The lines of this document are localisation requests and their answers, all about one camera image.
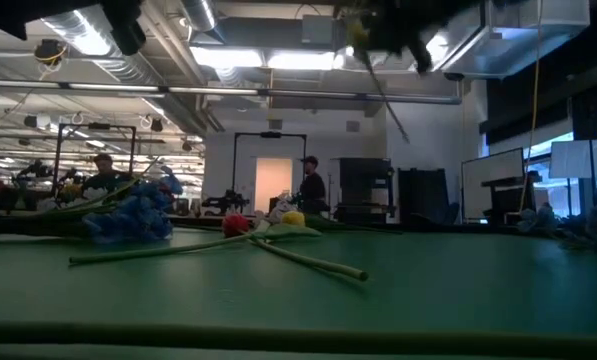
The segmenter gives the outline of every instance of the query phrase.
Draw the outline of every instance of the air vent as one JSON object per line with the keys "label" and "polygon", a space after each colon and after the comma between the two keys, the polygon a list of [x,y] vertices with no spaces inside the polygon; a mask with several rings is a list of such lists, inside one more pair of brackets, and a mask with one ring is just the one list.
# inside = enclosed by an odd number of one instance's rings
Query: air vent
{"label": "air vent", "polygon": [[347,121],[347,132],[360,132],[360,122]]}
{"label": "air vent", "polygon": [[282,120],[269,119],[269,130],[282,130]]}

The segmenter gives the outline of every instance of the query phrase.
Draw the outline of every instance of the black frame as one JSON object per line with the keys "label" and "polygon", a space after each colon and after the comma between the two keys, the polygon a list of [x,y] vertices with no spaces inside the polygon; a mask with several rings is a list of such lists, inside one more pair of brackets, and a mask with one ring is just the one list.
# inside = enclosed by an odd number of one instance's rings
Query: black frame
{"label": "black frame", "polygon": [[514,152],[514,151],[518,151],[520,149],[520,158],[521,158],[521,162],[520,162],[520,166],[522,168],[522,176],[525,176],[525,153],[523,152],[523,148],[518,147],[518,148],[514,148],[511,150],[507,150],[507,151],[503,151],[503,152],[499,152],[497,154],[493,154],[493,155],[487,155],[487,156],[483,156],[477,159],[471,159],[471,160],[467,160],[467,161],[463,161],[460,164],[460,198],[461,198],[461,204],[460,204],[460,217],[463,220],[463,222],[465,220],[484,220],[485,218],[466,218],[465,217],[465,171],[464,171],[464,167],[465,164],[470,163],[470,162],[474,162],[474,161],[478,161],[478,160],[482,160],[482,159],[487,159],[490,158],[492,156],[498,156],[498,155],[502,155],[502,154],[506,154],[506,153],[510,153],[510,152]]}
{"label": "black frame", "polygon": [[63,143],[63,141],[67,140],[67,139],[63,139],[62,130],[66,127],[73,128],[71,133],[69,133],[69,135],[67,136],[67,138],[68,138],[71,134],[73,134],[75,131],[77,131],[78,129],[80,129],[81,127],[84,127],[84,126],[86,126],[88,129],[92,129],[92,130],[109,130],[110,128],[116,128],[118,130],[120,130],[120,129],[131,130],[131,152],[129,154],[129,175],[132,175],[134,172],[134,150],[135,150],[135,146],[136,146],[136,127],[135,126],[109,125],[109,124],[98,124],[98,123],[93,123],[93,124],[88,124],[88,125],[58,124],[58,141],[56,144],[56,159],[54,160],[54,178],[53,178],[53,181],[51,184],[51,195],[52,196],[56,195],[56,190],[58,189],[58,186],[57,186],[58,185],[58,169],[59,169],[59,163],[60,163],[60,152],[62,149],[62,143]]}
{"label": "black frame", "polygon": [[236,158],[238,157],[238,138],[241,136],[259,136],[263,139],[280,139],[283,137],[299,137],[302,138],[302,159],[307,157],[307,135],[306,134],[282,134],[276,132],[260,132],[260,133],[249,133],[249,132],[237,132],[234,134],[234,158],[231,170],[231,190],[236,191]]}

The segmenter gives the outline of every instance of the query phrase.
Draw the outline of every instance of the green tabletop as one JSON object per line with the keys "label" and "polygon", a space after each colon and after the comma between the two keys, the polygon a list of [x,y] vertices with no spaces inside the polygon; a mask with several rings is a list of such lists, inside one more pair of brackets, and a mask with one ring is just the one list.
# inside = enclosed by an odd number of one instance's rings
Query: green tabletop
{"label": "green tabletop", "polygon": [[[220,237],[177,229],[170,245]],[[277,244],[357,267],[370,278],[362,283],[329,275],[247,243],[72,268],[69,256],[127,247],[0,243],[0,321],[597,335],[597,254],[592,252],[569,252],[549,240],[472,234],[345,233]],[[34,359],[338,358],[136,350],[17,346],[0,347],[0,354]]]}

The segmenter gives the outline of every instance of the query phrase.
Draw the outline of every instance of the desk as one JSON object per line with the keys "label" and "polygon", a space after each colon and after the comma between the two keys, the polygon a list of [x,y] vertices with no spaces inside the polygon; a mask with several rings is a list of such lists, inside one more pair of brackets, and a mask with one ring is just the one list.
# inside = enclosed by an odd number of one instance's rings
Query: desk
{"label": "desk", "polygon": [[[219,237],[177,228],[171,245]],[[566,252],[549,240],[351,233],[279,246],[366,270],[370,278],[330,276],[249,244],[74,268],[67,267],[69,256],[110,249],[0,244],[0,321],[597,334],[597,254]],[[0,346],[0,354],[9,360],[374,358],[88,345]],[[403,358],[471,359],[380,357]]]}

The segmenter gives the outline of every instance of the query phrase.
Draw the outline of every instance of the ceiling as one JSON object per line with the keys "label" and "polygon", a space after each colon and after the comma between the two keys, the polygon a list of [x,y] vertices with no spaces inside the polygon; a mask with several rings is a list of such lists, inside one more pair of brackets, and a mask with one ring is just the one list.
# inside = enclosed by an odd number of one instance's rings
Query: ceiling
{"label": "ceiling", "polygon": [[[219,24],[216,29],[226,36],[223,39],[225,45],[218,46],[238,49],[255,42],[256,46],[253,49],[260,52],[266,65],[269,62],[268,57],[279,47],[291,50],[333,51],[344,58],[344,64],[335,70],[327,71],[235,68],[238,86],[376,93],[369,75],[350,54],[346,53],[345,30],[339,28],[344,26],[342,22],[333,22],[334,34],[329,43],[321,46],[300,41],[300,34],[309,29],[309,26],[304,25],[307,24],[306,21],[322,23],[323,19],[330,19],[333,5],[340,1],[318,0],[310,2],[311,5],[302,3],[292,0],[216,0],[214,5]],[[142,66],[143,74],[149,74],[146,78],[151,79],[151,83],[140,79],[131,82],[130,79],[128,83],[133,85],[153,85],[156,81],[169,86],[230,87],[224,76],[219,76],[211,64],[198,65],[197,59],[189,51],[189,46],[211,48],[216,45],[206,43],[215,43],[215,40],[206,34],[192,32],[190,36],[181,0],[146,0],[142,9],[143,15],[138,22],[145,31],[147,41],[140,53],[131,58],[119,57],[118,53],[103,56],[83,54],[69,38],[59,35],[40,20],[27,24],[28,41],[20,41],[0,31],[0,79],[118,84],[118,73],[109,71],[109,67],[105,67],[104,64],[122,63],[138,64]],[[98,24],[91,15],[95,15],[95,11],[90,10],[83,9],[81,13],[96,28]],[[446,40],[446,44],[440,45],[442,52],[435,59],[439,69],[450,71],[451,68],[442,66],[457,56],[465,57],[459,59],[461,61],[454,61],[456,66],[473,67],[474,64],[482,63],[483,52],[491,51],[492,46],[493,49],[497,49],[496,44],[494,46],[490,43],[473,43],[474,37],[483,32],[488,34],[486,39],[496,39],[494,26],[501,28],[502,25],[508,25],[500,23],[499,17],[496,18],[498,23],[489,21],[490,18],[483,22],[481,10],[471,9],[452,20],[446,28],[438,32],[434,29],[424,34],[424,38],[430,41],[430,44],[434,39],[438,39],[438,36]],[[68,45],[64,60],[58,67],[51,68],[51,71],[33,56],[34,49],[43,39],[57,39]],[[513,43],[507,42],[505,47],[513,48]],[[465,55],[469,51],[474,52],[472,58]],[[372,55],[372,61],[379,81],[387,93],[435,97],[457,95],[455,83],[446,80],[441,72],[426,77],[418,76],[413,71],[413,58],[407,53],[402,59],[377,53]],[[78,122],[81,118],[83,124],[102,122],[135,126],[138,131],[135,150],[139,155],[136,169],[144,168],[150,161],[148,156],[169,155],[171,157],[166,159],[167,165],[174,168],[181,180],[194,186],[202,181],[204,169],[205,149],[201,138],[212,132],[264,131],[269,129],[267,120],[273,118],[282,119],[282,129],[287,132],[360,136],[371,133],[371,118],[381,107],[380,103],[372,101],[304,97],[277,97],[271,101],[263,97],[220,95],[200,97],[193,94],[166,94],[163,97],[140,98],[135,94],[122,92],[85,94],[62,90],[0,88],[0,165],[7,165],[0,166],[0,174],[8,175],[12,171],[15,172],[40,154],[43,154],[46,162],[52,162],[57,143],[55,128],[26,127],[23,121],[27,116],[45,118],[46,115],[54,127],[58,123],[72,123],[74,119]],[[149,127],[152,121],[150,119],[160,118],[163,119],[163,130],[152,131]],[[359,131],[347,132],[348,121],[359,122]],[[66,160],[61,161],[61,167],[76,166],[90,171],[93,170],[90,158],[97,151],[110,152],[116,154],[118,159],[124,159],[130,150],[130,142],[126,139],[130,134],[127,131],[101,132],[86,128],[79,131],[89,136],[90,141],[95,138],[107,146],[105,149],[91,148],[86,145],[86,138],[73,136],[74,139],[66,141],[62,147],[62,151],[69,155],[64,156]],[[25,137],[30,144],[20,145],[19,140]],[[183,141],[186,139],[193,140],[194,146],[190,152],[182,150]],[[117,161],[118,166],[127,168],[127,161],[128,159],[124,162]]]}

